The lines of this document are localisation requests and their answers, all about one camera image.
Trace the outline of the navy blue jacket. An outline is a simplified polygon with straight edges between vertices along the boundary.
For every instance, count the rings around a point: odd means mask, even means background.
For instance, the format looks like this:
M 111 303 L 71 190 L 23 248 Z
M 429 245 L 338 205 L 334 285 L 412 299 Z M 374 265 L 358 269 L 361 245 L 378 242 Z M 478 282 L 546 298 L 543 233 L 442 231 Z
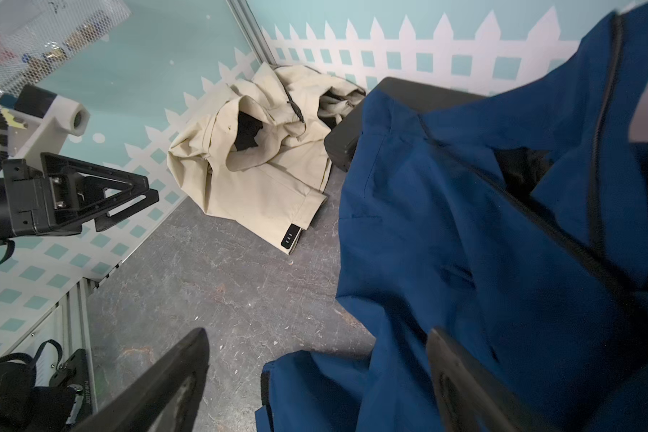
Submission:
M 561 431 L 648 431 L 648 2 L 542 79 L 418 113 L 379 90 L 342 188 L 338 302 L 365 358 L 265 365 L 260 431 L 446 431 L 441 328 Z

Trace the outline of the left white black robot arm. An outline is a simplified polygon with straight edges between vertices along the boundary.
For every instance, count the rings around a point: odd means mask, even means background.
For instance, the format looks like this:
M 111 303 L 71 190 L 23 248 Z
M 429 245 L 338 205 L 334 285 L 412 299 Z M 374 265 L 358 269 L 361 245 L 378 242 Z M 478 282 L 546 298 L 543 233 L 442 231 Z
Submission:
M 0 247 L 23 237 L 71 237 L 92 222 L 113 228 L 159 200 L 142 175 L 61 155 L 86 131 L 82 104 L 33 85 L 0 95 Z

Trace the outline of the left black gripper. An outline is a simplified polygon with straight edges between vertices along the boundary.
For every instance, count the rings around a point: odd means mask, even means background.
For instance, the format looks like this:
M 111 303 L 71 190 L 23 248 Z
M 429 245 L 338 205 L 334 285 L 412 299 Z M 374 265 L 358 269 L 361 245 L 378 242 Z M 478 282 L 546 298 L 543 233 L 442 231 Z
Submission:
M 24 159 L 3 164 L 0 233 L 5 237 L 79 234 L 93 219 L 95 231 L 103 232 L 159 200 L 142 175 L 52 153 L 42 154 L 41 162 L 42 170 Z

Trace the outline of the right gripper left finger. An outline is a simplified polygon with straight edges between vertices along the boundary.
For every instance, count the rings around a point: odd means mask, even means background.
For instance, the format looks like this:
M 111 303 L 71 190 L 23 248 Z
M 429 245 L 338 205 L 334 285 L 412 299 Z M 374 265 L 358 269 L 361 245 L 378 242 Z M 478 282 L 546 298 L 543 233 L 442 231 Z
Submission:
M 77 431 L 192 431 L 210 360 L 203 328 L 182 340 Z

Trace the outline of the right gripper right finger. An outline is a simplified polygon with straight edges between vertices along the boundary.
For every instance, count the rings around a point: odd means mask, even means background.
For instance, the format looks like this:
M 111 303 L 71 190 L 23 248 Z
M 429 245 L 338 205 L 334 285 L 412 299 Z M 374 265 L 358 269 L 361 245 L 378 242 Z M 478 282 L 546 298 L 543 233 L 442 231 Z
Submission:
M 427 354 L 437 408 L 446 431 L 556 431 L 529 410 L 441 328 L 428 334 Z

